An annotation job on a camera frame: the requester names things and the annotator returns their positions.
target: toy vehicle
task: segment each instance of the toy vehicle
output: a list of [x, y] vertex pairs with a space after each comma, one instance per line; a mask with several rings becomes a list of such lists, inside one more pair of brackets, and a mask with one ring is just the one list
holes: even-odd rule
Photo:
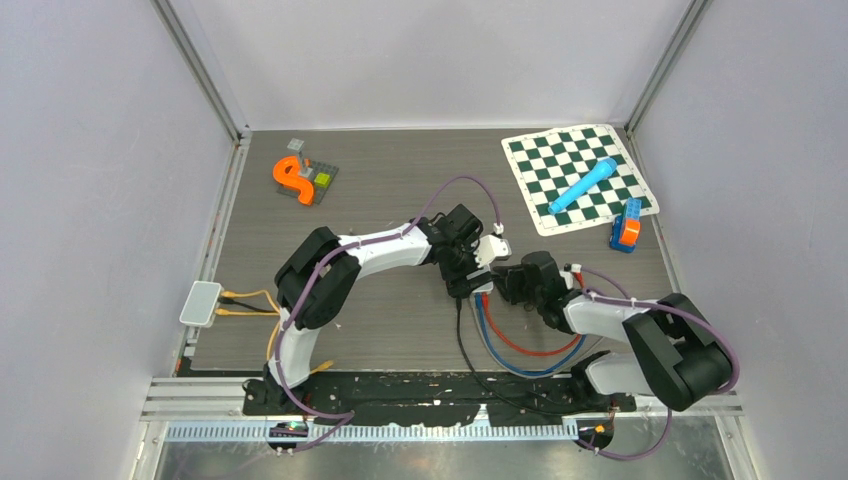
[[638, 198], [628, 198], [624, 204], [624, 211], [615, 217], [612, 224], [612, 235], [610, 236], [610, 248], [624, 253], [632, 253], [636, 249], [639, 240], [641, 223], [639, 215], [642, 210], [642, 201]]

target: black cable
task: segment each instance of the black cable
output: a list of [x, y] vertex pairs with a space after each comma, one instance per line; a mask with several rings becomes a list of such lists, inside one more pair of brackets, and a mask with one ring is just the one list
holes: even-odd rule
[[463, 358], [463, 360], [465, 360], [465, 365], [468, 366], [468, 370], [471, 370], [471, 376], [474, 377], [474, 380], [476, 380], [477, 383], [480, 384], [481, 387], [483, 387], [485, 390], [488, 390], [489, 393], [494, 395], [500, 401], [502, 401], [502, 402], [504, 402], [508, 405], [512, 405], [515, 408], [527, 411], [527, 412], [533, 412], [533, 413], [538, 413], [540, 415], [549, 415], [549, 416], [557, 416], [557, 417], [561, 417], [563, 415], [569, 415], [569, 414], [573, 413], [573, 412], [565, 412], [565, 413], [548, 412], [548, 411], [545, 411], [545, 410], [540, 410], [540, 409], [535, 408], [535, 407], [530, 407], [530, 406], [527, 406], [527, 405], [521, 405], [520, 403], [515, 402], [515, 401], [501, 395], [500, 393], [496, 392], [488, 384], [488, 382], [485, 382], [482, 378], [480, 378], [479, 374], [477, 373], [477, 370], [474, 369], [474, 365], [471, 364], [471, 359], [468, 358], [468, 354], [465, 352], [465, 346], [462, 344], [462, 334], [460, 333], [460, 317], [461, 317], [460, 312], [461, 311], [462, 311], [462, 299], [457, 298], [456, 299], [456, 343], [459, 344], [459, 351], [460, 351], [460, 353], [462, 353], [462, 358]]
[[246, 303], [239, 302], [238, 300], [233, 299], [233, 298], [229, 298], [229, 297], [218, 297], [218, 303], [220, 303], [222, 305], [238, 305], [240, 307], [244, 307], [248, 310], [253, 310], [254, 312], [259, 312], [259, 313], [276, 313], [273, 310], [267, 310], [267, 309], [264, 309], [264, 308], [254, 307], [253, 305], [248, 305]]

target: orange s-shaped toy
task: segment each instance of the orange s-shaped toy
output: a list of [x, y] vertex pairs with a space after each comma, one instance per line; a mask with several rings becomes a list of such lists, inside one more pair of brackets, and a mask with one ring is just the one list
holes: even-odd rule
[[315, 198], [315, 187], [308, 179], [301, 177], [297, 157], [285, 157], [274, 165], [274, 180], [285, 188], [298, 192], [297, 200], [304, 205], [312, 205]]

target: green lego brick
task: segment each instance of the green lego brick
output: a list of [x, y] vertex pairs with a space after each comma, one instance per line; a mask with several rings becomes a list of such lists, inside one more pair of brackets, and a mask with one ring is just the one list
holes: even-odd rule
[[324, 172], [319, 173], [315, 176], [315, 185], [321, 188], [327, 188], [330, 186], [330, 176]]

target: blue cable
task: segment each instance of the blue cable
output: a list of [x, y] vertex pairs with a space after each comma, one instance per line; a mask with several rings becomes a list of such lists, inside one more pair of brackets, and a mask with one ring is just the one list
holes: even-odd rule
[[547, 368], [545, 370], [538, 371], [538, 372], [533, 372], [533, 371], [529, 371], [529, 370], [522, 370], [518, 367], [515, 367], [515, 366], [507, 363], [506, 360], [504, 360], [503, 357], [501, 357], [498, 354], [498, 352], [495, 350], [495, 347], [492, 346], [492, 342], [489, 340], [489, 333], [486, 330], [485, 317], [483, 316], [483, 296], [478, 293], [475, 296], [475, 300], [477, 302], [477, 321], [480, 322], [480, 326], [482, 327], [482, 332], [483, 332], [483, 343], [486, 344], [486, 348], [489, 349], [489, 351], [492, 353], [492, 356], [495, 357], [498, 360], [498, 362], [501, 365], [504, 366], [504, 368], [511, 371], [512, 373], [517, 373], [519, 375], [525, 375], [525, 376], [529, 376], [529, 377], [542, 377], [542, 376], [551, 374], [551, 373], [557, 371], [563, 365], [565, 365], [565, 362], [571, 360], [571, 357], [573, 357], [574, 355], [577, 354], [577, 352], [580, 350], [580, 347], [583, 346], [583, 342], [586, 340], [585, 335], [581, 336], [580, 340], [577, 342], [577, 345], [574, 347], [574, 350], [572, 350], [571, 353], [569, 353], [568, 355], [565, 356], [565, 358], [563, 358], [562, 360], [557, 362], [556, 365], [553, 365], [550, 368]]

